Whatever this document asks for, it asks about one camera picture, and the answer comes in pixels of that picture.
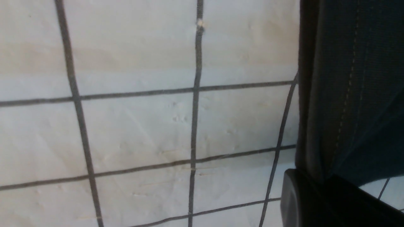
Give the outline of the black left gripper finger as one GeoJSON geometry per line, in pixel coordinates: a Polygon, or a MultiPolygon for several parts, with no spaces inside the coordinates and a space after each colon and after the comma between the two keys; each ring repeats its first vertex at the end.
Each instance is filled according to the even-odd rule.
{"type": "Polygon", "coordinates": [[[287,169],[281,195],[284,227],[402,227],[401,211],[341,177],[316,183],[305,172],[287,169]]]}

